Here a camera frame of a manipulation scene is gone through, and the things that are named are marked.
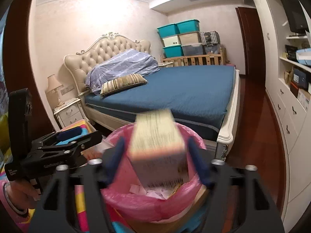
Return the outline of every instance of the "hand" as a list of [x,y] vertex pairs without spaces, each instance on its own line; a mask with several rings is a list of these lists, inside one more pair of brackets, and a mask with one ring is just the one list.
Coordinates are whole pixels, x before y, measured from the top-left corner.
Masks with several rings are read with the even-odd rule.
[[7,195],[17,209],[34,209],[40,197],[27,180],[15,180],[7,184]]

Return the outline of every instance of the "television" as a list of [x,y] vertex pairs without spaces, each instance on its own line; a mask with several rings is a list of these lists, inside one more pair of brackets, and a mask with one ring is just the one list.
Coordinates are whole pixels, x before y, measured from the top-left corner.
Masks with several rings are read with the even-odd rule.
[[299,0],[281,0],[281,2],[290,25],[290,30],[300,34],[305,34],[305,31],[309,31]]

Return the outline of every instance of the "bed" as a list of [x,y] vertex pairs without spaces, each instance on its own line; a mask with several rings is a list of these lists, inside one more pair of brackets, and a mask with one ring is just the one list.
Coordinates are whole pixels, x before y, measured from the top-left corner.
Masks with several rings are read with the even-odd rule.
[[239,112],[239,70],[221,65],[161,68],[147,75],[148,84],[101,98],[90,93],[85,78],[92,68],[132,48],[149,53],[150,42],[110,32],[90,48],[64,58],[89,119],[115,130],[136,114],[170,108],[175,120],[196,131],[215,158],[225,160],[235,138]]

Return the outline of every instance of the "blue mattress cover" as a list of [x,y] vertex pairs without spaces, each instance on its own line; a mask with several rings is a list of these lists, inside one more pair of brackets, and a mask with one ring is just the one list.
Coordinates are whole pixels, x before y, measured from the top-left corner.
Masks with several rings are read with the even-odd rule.
[[162,68],[145,79],[145,85],[104,98],[88,94],[85,102],[129,122],[135,121],[135,113],[168,108],[178,123],[190,127],[203,139],[216,141],[231,97],[233,66]]

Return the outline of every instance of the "screw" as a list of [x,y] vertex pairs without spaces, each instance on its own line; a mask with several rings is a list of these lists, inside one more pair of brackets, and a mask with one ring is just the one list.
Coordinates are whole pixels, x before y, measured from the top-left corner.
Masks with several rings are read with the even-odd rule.
[[254,165],[246,165],[245,169],[247,171],[257,171],[258,168],[257,168],[257,166],[254,166]]
[[59,165],[56,167],[57,171],[66,171],[68,169],[67,165]]
[[99,165],[102,163],[102,159],[101,158],[94,158],[94,159],[91,159],[88,163],[89,163],[89,165]]
[[217,165],[217,166],[223,166],[225,164],[225,162],[223,160],[221,160],[221,159],[213,159],[211,161],[211,163],[213,165]]

